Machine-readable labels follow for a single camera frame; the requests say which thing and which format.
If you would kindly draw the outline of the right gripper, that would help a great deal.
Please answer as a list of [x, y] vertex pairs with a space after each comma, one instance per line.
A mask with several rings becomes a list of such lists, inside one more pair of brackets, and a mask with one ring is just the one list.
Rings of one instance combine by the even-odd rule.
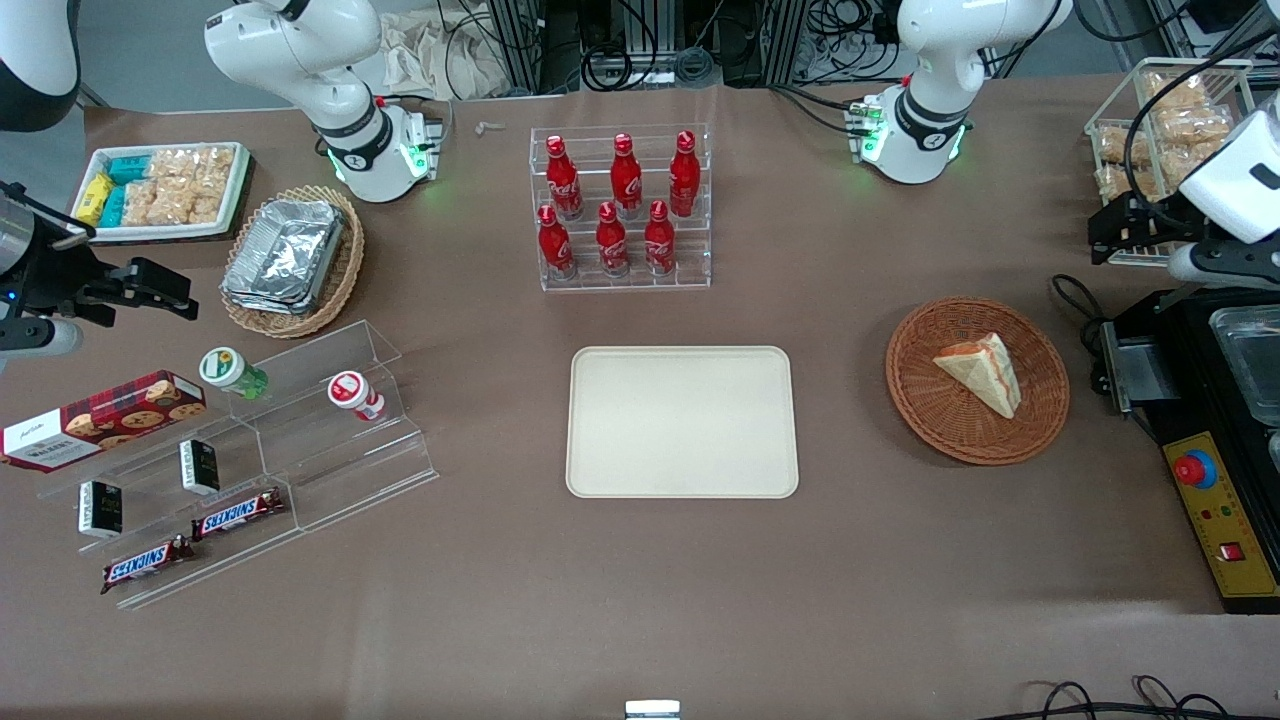
[[83, 343], [76, 319], [111, 327], [115, 306], [151, 307], [187, 322], [198, 319], [198, 302], [189, 299], [186, 275], [151, 261], [132, 258], [127, 266], [128, 293], [119, 269], [97, 260], [78, 245], [55, 250], [36, 243], [3, 273], [3, 357], [54, 357], [74, 352]]

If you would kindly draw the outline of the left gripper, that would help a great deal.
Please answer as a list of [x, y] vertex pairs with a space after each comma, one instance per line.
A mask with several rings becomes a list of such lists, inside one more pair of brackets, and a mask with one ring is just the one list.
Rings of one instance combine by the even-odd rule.
[[1261, 225], [1261, 234], [1240, 238], [1229, 229], [1199, 220], [1181, 231], [1167, 223], [1166, 204], [1139, 192], [1117, 197], [1121, 208], [1102, 208], [1089, 218], [1091, 264], [1108, 263], [1117, 252], [1146, 249], [1157, 240], [1184, 245], [1170, 255], [1167, 273], [1183, 283], [1276, 291], [1277, 219]]

